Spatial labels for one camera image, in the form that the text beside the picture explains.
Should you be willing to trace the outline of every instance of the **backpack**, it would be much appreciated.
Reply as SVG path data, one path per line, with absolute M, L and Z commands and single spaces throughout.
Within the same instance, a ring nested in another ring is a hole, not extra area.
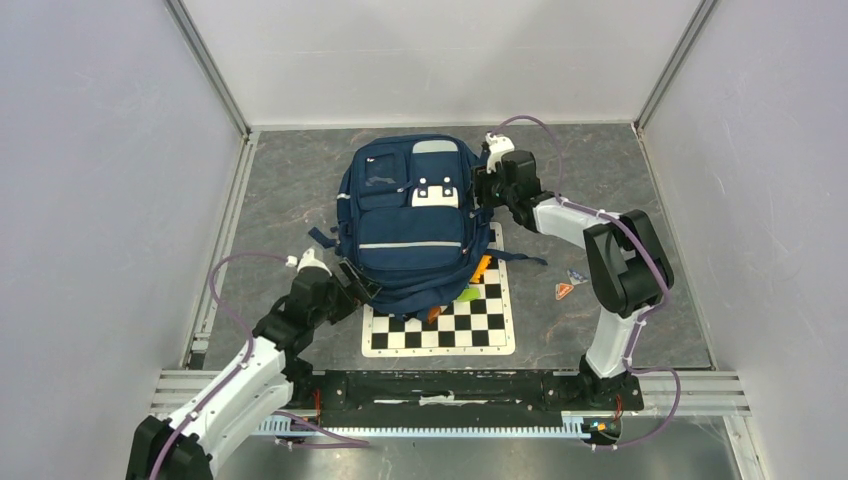
M 375 310 L 427 319 L 468 286 L 487 253 L 491 208 L 475 208 L 472 169 L 485 165 L 447 135 L 380 138 L 357 150 L 336 197 L 336 246 L 357 276 L 380 287 Z

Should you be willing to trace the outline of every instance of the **orange wire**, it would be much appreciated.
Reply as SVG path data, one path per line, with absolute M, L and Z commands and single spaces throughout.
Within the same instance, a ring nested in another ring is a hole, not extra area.
M 621 403 L 621 395 L 615 396 L 615 415 L 612 418 L 613 423 L 615 423 L 621 415 L 624 413 L 624 406 Z
M 312 396 L 315 397 L 315 421 L 321 425 L 321 390 L 316 389 Z

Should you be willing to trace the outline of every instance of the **gray marble floor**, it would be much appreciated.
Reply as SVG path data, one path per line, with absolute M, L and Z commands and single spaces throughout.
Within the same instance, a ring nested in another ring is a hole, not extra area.
M 628 125 L 560 125 L 552 127 L 565 146 L 563 195 L 596 208 L 648 212 L 676 272 L 674 301 L 649 320 L 634 355 L 636 365 L 707 367 L 701 334 L 679 256 L 661 212 L 650 173 Z M 233 252 L 247 250 L 300 255 L 314 246 L 306 232 L 329 231 L 335 224 L 338 184 L 357 148 L 381 136 L 438 132 L 466 141 L 475 151 L 489 128 L 441 127 L 403 129 L 311 130 L 264 132 L 259 138 Z M 531 150 L 542 185 L 558 188 L 556 154 L 536 126 L 504 131 L 516 148 Z M 509 356 L 365 358 L 361 354 L 362 313 L 331 327 L 323 325 L 302 358 L 316 369 L 576 368 L 592 341 L 599 305 L 589 284 L 579 285 L 561 301 L 554 288 L 567 282 L 567 268 L 588 272 L 585 253 L 551 237 L 515 225 L 508 212 L 496 215 L 504 228 L 507 250 L 542 256 L 550 263 L 508 265 L 515 322 L 516 351 Z M 327 260 L 335 263 L 329 252 Z M 230 265 L 223 298 L 252 322 L 288 291 L 293 270 L 264 259 Z M 204 368 L 227 364 L 243 344 L 239 329 L 219 313 Z

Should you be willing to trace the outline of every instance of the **metal frame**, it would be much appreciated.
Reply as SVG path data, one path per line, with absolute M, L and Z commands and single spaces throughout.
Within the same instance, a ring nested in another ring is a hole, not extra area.
M 219 371 L 164 370 L 152 399 L 150 414 L 159 419 L 168 418 L 174 411 L 206 388 Z M 561 371 L 555 375 L 574 375 Z M 732 371 L 693 370 L 680 371 L 682 395 L 677 417 L 720 417 L 724 420 L 732 454 L 742 480 L 768 478 L 750 426 L 751 411 L 738 375 Z M 665 373 L 651 373 L 640 378 L 645 408 L 640 412 L 625 412 L 633 418 L 664 418 L 674 400 L 676 385 Z M 290 410 L 299 417 L 315 417 L 315 410 Z M 563 411 L 562 426 L 558 427 L 483 427 L 483 428 L 329 428 L 330 431 L 354 437 L 392 438 L 585 438 L 580 425 L 584 418 L 612 416 L 612 411 Z M 306 437 L 314 432 L 295 430 L 284 417 L 271 415 L 257 425 L 254 436 Z
M 651 120 L 651 116 L 653 116 L 656 111 L 660 100 L 662 100 L 663 96 L 665 96 L 665 93 L 668 91 L 668 87 L 671 85 L 674 77 L 677 76 L 680 66 L 689 55 L 692 45 L 701 33 L 704 24 L 706 24 L 707 20 L 710 18 L 710 14 L 712 14 L 717 3 L 718 0 L 701 0 L 701 3 L 698 4 L 698 8 L 695 9 L 695 13 L 692 15 L 692 18 L 689 20 L 689 24 L 686 26 L 686 30 L 683 31 L 683 36 L 680 37 L 680 40 L 677 42 L 677 46 L 674 47 L 674 52 L 672 52 L 671 58 L 668 59 L 668 63 L 666 63 L 665 68 L 660 74 L 657 84 L 654 85 L 654 89 L 648 96 L 648 101 L 645 102 L 645 106 L 642 107 L 642 111 L 639 112 L 639 116 L 636 117 L 636 120 L 633 122 L 633 125 L 637 130 L 645 128 Z
M 769 478 L 753 436 L 750 418 L 724 417 L 724 426 L 730 437 L 730 446 L 742 480 L 765 480 Z
M 197 395 L 220 371 L 163 370 L 150 406 L 150 414 L 160 418 L 179 409 Z M 751 410 L 736 372 L 693 370 L 680 371 L 682 395 L 677 416 L 680 417 L 748 417 Z M 561 375 L 574 375 L 563 371 Z M 662 418 L 674 400 L 674 380 L 665 373 L 651 373 L 639 378 L 645 409 L 625 412 L 633 417 Z M 614 412 L 567 411 L 572 417 L 612 416 Z
M 385 122 L 354 122 L 354 123 L 274 123 L 253 125 L 254 131 L 261 132 L 289 132 L 292 130 L 343 130 L 348 128 L 439 128 L 439 127 L 494 127 L 501 123 L 504 117 L 489 118 L 481 120 L 456 121 L 450 119 L 428 120 L 428 121 L 392 121 Z M 584 120 L 546 120 L 548 125 L 585 125 L 605 124 L 619 125 L 632 122 L 632 117 L 617 119 L 584 119 Z
M 209 267 L 207 272 L 212 270 L 218 261 L 230 254 L 233 248 L 233 240 L 238 227 L 239 216 L 241 215 L 242 203 L 244 203 L 244 195 L 247 191 L 247 182 L 250 179 L 250 170 L 253 167 L 253 157 L 256 155 L 256 145 L 259 142 L 261 132 L 251 133 L 247 137 L 247 141 L 242 145 L 241 153 L 239 154 L 238 163 L 233 174 L 233 181 L 230 184 L 229 194 L 227 195 L 227 203 L 221 215 L 220 227 L 218 234 L 215 236 L 215 245 L 209 259 Z M 224 285 L 224 277 L 227 275 L 227 266 L 221 267 L 218 272 L 215 285 L 218 291 Z M 202 355 L 206 353 L 209 347 L 209 337 L 212 334 L 212 324 L 215 322 L 215 314 L 218 311 L 218 305 L 212 301 L 212 296 L 209 289 L 206 288 L 206 282 L 203 282 L 202 291 L 195 301 L 192 309 L 192 319 L 194 327 L 192 328 L 192 337 L 186 345 L 180 365 L 191 366 L 195 360 L 202 360 Z
M 197 26 L 191 20 L 191 15 L 189 15 L 185 4 L 182 0 L 165 0 L 165 5 L 168 6 L 168 11 L 171 12 L 174 22 L 180 28 L 180 32 L 183 34 L 191 52 L 197 59 L 197 63 L 200 64 L 200 68 L 206 74 L 206 78 L 212 85 L 212 89 L 215 90 L 221 103 L 224 104 L 224 108 L 227 110 L 227 115 L 230 117 L 230 121 L 233 122 L 233 126 L 236 127 L 236 130 L 241 135 L 250 135 L 250 124 L 247 123 L 238 104 L 236 104 L 233 94 L 227 87 L 227 82 L 224 81 L 224 77 L 221 76 L 221 72 L 215 65 L 215 61 L 212 59 L 209 49 L 206 48 L 203 38 L 201 38 L 200 33 L 197 31 Z

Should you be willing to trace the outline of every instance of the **chessboard mat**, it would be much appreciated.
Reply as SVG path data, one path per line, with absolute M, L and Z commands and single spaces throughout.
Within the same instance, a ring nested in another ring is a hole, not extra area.
M 497 222 L 491 223 L 489 245 L 503 250 Z M 477 300 L 452 302 L 432 324 L 418 319 L 404 322 L 366 305 L 362 354 L 369 358 L 512 354 L 515 334 L 506 262 L 492 259 L 483 281 L 470 287 L 480 292 Z

